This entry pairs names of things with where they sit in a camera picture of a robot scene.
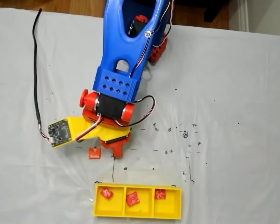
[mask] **screw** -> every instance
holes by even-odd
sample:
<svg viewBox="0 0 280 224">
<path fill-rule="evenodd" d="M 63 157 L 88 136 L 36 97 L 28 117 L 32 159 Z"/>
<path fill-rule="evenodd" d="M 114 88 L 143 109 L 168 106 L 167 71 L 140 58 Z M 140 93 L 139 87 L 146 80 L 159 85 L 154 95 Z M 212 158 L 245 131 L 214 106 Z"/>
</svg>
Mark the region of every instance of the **screw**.
<svg viewBox="0 0 280 224">
<path fill-rule="evenodd" d="M 147 31 L 145 32 L 145 36 L 146 36 L 146 37 L 150 37 L 150 36 L 151 36 L 151 32 L 150 32 L 149 30 L 147 30 Z"/>
</svg>

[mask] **red robot part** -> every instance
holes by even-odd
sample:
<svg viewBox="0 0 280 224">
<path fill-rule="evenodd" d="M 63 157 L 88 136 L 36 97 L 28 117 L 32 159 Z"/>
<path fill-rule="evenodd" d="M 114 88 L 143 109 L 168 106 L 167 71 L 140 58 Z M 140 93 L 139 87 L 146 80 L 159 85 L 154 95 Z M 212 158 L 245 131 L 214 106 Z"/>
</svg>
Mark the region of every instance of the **red robot part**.
<svg viewBox="0 0 280 224">
<path fill-rule="evenodd" d="M 126 107 L 124 108 L 121 116 L 121 119 L 123 121 L 129 122 L 131 120 L 134 107 L 135 107 L 134 104 L 126 104 Z"/>
<path fill-rule="evenodd" d="M 83 90 L 80 98 L 80 107 L 86 107 L 88 110 L 95 110 L 98 99 L 98 93 L 92 92 L 88 94 L 88 90 Z"/>
<path fill-rule="evenodd" d="M 163 42 L 164 38 L 165 38 L 165 34 L 163 34 L 163 37 L 161 39 L 161 43 Z M 159 60 L 159 58 L 161 57 L 162 53 L 164 52 L 164 50 L 167 46 L 167 42 L 168 42 L 168 39 L 166 39 L 164 41 L 164 43 L 161 44 L 160 46 L 157 46 L 157 47 L 153 48 L 153 51 L 151 53 L 151 57 L 149 59 L 150 62 L 156 63 Z"/>
<path fill-rule="evenodd" d="M 135 20 L 139 21 L 139 22 L 144 22 L 144 23 L 148 22 L 148 18 L 146 16 L 144 16 L 144 15 L 137 15 L 135 17 Z"/>
<path fill-rule="evenodd" d="M 88 90 L 86 90 L 86 89 L 82 92 L 79 105 L 80 105 L 80 107 L 85 106 L 82 115 L 86 121 L 88 121 L 90 123 L 94 123 L 97 121 L 98 117 L 97 117 L 97 113 L 95 110 L 96 110 L 98 104 L 99 104 L 99 101 L 98 101 L 97 92 L 92 92 L 92 93 L 88 94 Z M 122 112 L 121 119 L 118 122 L 124 126 L 127 126 L 132 118 L 133 109 L 134 109 L 134 105 L 127 103 Z M 113 119 L 108 118 L 108 117 L 103 118 L 101 125 L 105 126 L 105 127 L 110 127 L 110 126 L 118 127 L 118 125 L 115 124 Z"/>
<path fill-rule="evenodd" d="M 97 113 L 95 111 L 90 111 L 86 107 L 84 108 L 82 115 L 84 119 L 90 123 L 95 123 L 98 120 Z M 123 120 L 119 121 L 122 125 L 127 126 L 129 123 Z M 111 118 L 104 117 L 100 123 L 103 127 L 113 127 L 120 128 Z"/>
<path fill-rule="evenodd" d="M 126 144 L 130 140 L 130 135 L 131 134 L 128 134 L 128 136 L 126 138 L 118 140 L 116 142 L 106 143 L 101 140 L 100 143 L 103 147 L 110 148 L 112 150 L 113 156 L 115 158 L 119 158 L 119 157 L 122 157 L 123 145 Z"/>
</svg>

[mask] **yellow compartment tray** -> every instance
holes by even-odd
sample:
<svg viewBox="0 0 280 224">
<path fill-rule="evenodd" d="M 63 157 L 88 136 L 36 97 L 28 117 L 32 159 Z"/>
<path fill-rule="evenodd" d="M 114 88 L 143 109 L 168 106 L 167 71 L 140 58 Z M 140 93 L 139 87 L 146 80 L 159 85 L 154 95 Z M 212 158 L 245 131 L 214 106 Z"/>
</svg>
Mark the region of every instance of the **yellow compartment tray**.
<svg viewBox="0 0 280 224">
<path fill-rule="evenodd" d="M 102 189 L 113 193 L 109 199 L 100 194 Z M 166 191 L 166 199 L 155 199 L 156 189 Z M 140 202 L 129 207 L 126 195 L 137 192 Z M 115 183 L 98 183 L 93 215 L 97 217 L 128 217 L 128 218 L 182 218 L 182 190 L 169 186 L 130 185 Z"/>
</svg>

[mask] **white sheet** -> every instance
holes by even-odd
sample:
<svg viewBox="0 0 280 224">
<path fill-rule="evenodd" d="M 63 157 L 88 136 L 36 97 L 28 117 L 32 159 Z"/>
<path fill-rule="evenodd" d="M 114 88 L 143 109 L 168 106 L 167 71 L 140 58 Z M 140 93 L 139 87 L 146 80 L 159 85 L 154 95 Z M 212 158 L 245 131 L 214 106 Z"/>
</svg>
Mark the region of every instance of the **white sheet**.
<svg viewBox="0 0 280 224">
<path fill-rule="evenodd" d="M 0 9 L 0 224 L 175 223 L 92 216 L 94 182 L 112 181 L 113 158 L 103 150 L 100 160 L 88 160 L 97 140 L 52 149 L 40 137 L 35 16 Z M 41 14 L 43 126 L 81 114 L 79 97 L 92 88 L 102 35 L 100 18 Z M 137 98 L 147 94 L 156 109 L 133 128 L 115 161 L 115 182 L 181 187 L 177 223 L 280 224 L 280 37 L 173 26 L 161 59 L 144 71 Z M 150 105 L 138 107 L 135 119 Z"/>
</svg>

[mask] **wooden floor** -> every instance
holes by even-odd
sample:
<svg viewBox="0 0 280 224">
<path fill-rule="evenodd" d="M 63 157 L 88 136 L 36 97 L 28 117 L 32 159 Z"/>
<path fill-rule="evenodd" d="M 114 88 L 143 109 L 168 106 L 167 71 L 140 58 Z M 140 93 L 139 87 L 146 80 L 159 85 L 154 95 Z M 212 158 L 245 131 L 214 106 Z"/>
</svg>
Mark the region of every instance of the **wooden floor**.
<svg viewBox="0 0 280 224">
<path fill-rule="evenodd" d="M 0 0 L 0 7 L 103 17 L 105 0 Z M 204 7 L 176 6 L 173 23 L 177 25 L 228 29 L 228 4 L 212 23 L 203 21 Z"/>
</svg>

